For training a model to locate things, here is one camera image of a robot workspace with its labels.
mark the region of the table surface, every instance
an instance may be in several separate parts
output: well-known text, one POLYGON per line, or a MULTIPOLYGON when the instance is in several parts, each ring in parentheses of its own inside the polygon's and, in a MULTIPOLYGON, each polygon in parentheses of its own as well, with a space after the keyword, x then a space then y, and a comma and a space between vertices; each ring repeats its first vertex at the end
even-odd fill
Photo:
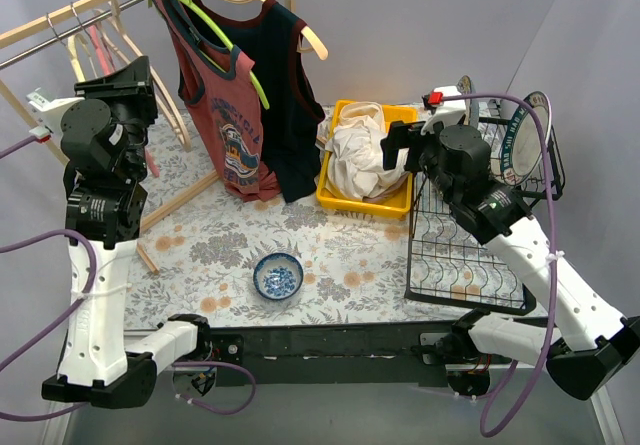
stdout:
MULTIPOLYGON (((421 106, 413 104, 423 113, 421 106)), ((332 107, 325 108, 326 130, 332 107)), ((185 152, 163 117, 149 129, 160 177, 149 176, 145 213, 205 176, 211 160, 185 114, 193 150, 185 152)), ((315 196, 285 204, 243 203, 216 182, 140 238, 160 273, 136 256, 129 274, 125 327, 155 328, 174 313, 198 313, 215 327, 404 322, 455 319, 467 309, 404 299, 409 219, 320 207, 315 196), (271 302, 256 292, 253 269, 273 252, 296 256, 301 290, 271 302)), ((489 286, 499 288, 499 284, 489 286)), ((529 316, 544 314, 536 310, 529 316)))

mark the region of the clothes rack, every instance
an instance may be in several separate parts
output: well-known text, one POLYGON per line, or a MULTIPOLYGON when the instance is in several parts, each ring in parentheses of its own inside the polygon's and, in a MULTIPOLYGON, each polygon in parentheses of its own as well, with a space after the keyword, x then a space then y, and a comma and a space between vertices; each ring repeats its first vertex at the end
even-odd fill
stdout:
MULTIPOLYGON (((76 13, 81 13, 95 6, 98 6, 99 4, 104 3, 106 1, 108 0, 79 0, 78 2, 75 2, 73 5, 76 10, 76 13)), ((120 10, 126 10, 144 1, 145 0, 128 0, 120 4, 120 10)), ((44 41, 38 45, 35 45, 34 47, 31 47, 30 49, 25 50, 24 52, 19 53, 18 55, 0 63, 0 70, 3 70, 15 63, 18 63, 21 60, 24 60, 25 58, 30 57, 31 55, 34 55, 35 53, 38 53, 41 50, 44 50, 45 48, 53 45, 54 43, 58 43, 59 40, 63 40, 67 37, 70 37, 71 35, 75 35, 76 33, 81 32, 83 30, 83 27, 89 27, 111 16, 112 16, 111 10, 107 10, 104 13, 101 13, 100 15, 96 15, 95 17, 92 17, 84 22, 81 22, 80 24, 76 25, 73 28, 70 28, 65 32, 58 33, 57 36, 50 38, 49 40, 44 41)), ((51 12, 49 14, 49 17, 52 23, 55 25, 56 23, 66 20, 67 18, 73 18, 74 15, 73 15, 73 12, 71 11, 71 5, 67 5, 66 7, 61 8, 60 10, 51 12)), ((38 32, 46 30, 48 28, 49 28, 49 23, 47 21, 46 16, 44 16, 37 20, 29 22, 28 24, 22 25, 18 28, 5 32, 2 35, 0 35, 0 49, 5 48, 8 45, 16 43, 19 40, 22 40, 23 38, 29 37, 38 32)))
MULTIPOLYGON (((54 43, 60 42, 63 43, 62 40, 68 37, 72 37, 73 35, 84 32, 86 33, 86 28, 91 25, 99 24, 103 20, 110 18, 113 15, 114 3, 116 4, 117 12, 119 13, 122 10, 127 10, 128 8, 137 5, 145 0, 128 0, 122 4, 118 4, 116 0, 113 0, 112 6, 109 10, 102 12, 94 17, 81 21, 78 17, 78 14, 90 10, 96 7, 99 4, 105 3, 109 0, 79 0, 77 2, 71 2, 67 7, 63 7, 55 12, 47 13, 45 16, 40 17, 39 19, 33 20, 27 24, 24 24, 20 27, 17 27, 13 30, 0 34, 0 49, 5 48, 11 44, 17 43, 20 40, 30 37, 38 32, 44 31, 47 28, 51 28, 54 37, 46 40, 34 47, 31 47, 28 50, 25 50, 22 53, 0 63, 0 70, 3 70, 15 63, 24 60, 27 57, 30 57, 45 48, 53 45, 54 43), (65 32, 58 33, 54 25, 69 18, 75 17, 78 25, 75 27, 66 30, 65 32)), ((287 5, 289 8, 293 8, 293 0, 287 0, 287 5)), ((11 92, 11 90, 4 84, 2 80, 0 80, 0 95, 11 105, 11 107, 16 111, 16 113, 29 125, 29 127, 33 128, 38 126, 39 124, 36 120, 29 114, 26 107, 18 100, 18 98, 11 92)), ((53 153, 53 155, 60 161, 62 165, 65 165, 68 161, 67 157, 62 153, 60 148, 55 145, 52 141, 48 141, 46 143, 47 147, 53 153)), ((161 221, 164 217, 180 208, 182 205, 193 199, 196 195, 207 189, 211 184, 218 180, 218 175, 215 171, 209 173, 203 179, 199 180, 195 184, 188 187, 182 193, 179 193, 173 199, 165 203, 158 210, 150 214, 148 217, 145 217, 143 223, 141 224, 141 232, 151 228, 155 223, 161 221)), ((152 273, 158 273, 158 268, 153 263, 151 258, 146 253, 142 244, 138 244, 137 252, 142 258, 143 262, 149 267, 152 273)))

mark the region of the blue bowl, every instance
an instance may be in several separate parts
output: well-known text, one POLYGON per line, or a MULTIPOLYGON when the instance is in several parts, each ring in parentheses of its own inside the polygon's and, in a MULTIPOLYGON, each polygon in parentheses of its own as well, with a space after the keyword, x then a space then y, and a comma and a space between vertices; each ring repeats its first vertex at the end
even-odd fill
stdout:
POLYGON ((268 300, 289 298, 302 285, 302 265, 286 253, 272 253, 264 257, 253 271, 253 284, 268 300))

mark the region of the cable connector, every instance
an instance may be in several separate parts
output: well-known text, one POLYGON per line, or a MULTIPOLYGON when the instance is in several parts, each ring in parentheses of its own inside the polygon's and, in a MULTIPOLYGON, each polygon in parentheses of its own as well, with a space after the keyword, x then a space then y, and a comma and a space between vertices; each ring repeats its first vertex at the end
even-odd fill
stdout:
POLYGON ((44 125, 38 125, 35 128, 29 130, 29 134, 36 137, 38 143, 44 143, 51 138, 51 130, 44 125))
POLYGON ((550 253, 547 255, 547 263, 557 262, 562 257, 564 257, 564 252, 562 250, 558 250, 556 253, 550 253))

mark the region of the black wire rack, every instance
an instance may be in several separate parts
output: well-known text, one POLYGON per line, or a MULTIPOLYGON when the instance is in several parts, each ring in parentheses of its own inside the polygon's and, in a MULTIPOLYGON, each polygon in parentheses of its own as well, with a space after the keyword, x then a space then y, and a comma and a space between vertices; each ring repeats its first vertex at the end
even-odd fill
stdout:
MULTIPOLYGON (((492 115, 499 113, 495 104, 490 111, 492 115)), ((491 145, 492 161, 499 160, 508 123, 495 116, 480 117, 478 130, 491 145)), ((553 199, 557 200, 562 196, 565 175, 553 127, 548 150, 553 199)), ((546 198, 544 188, 541 163, 525 182, 515 187, 531 207, 546 198)), ((448 205, 426 175, 415 175, 413 190, 405 298, 464 308, 481 307, 519 316, 535 309, 535 297, 509 267, 455 223, 448 205)))

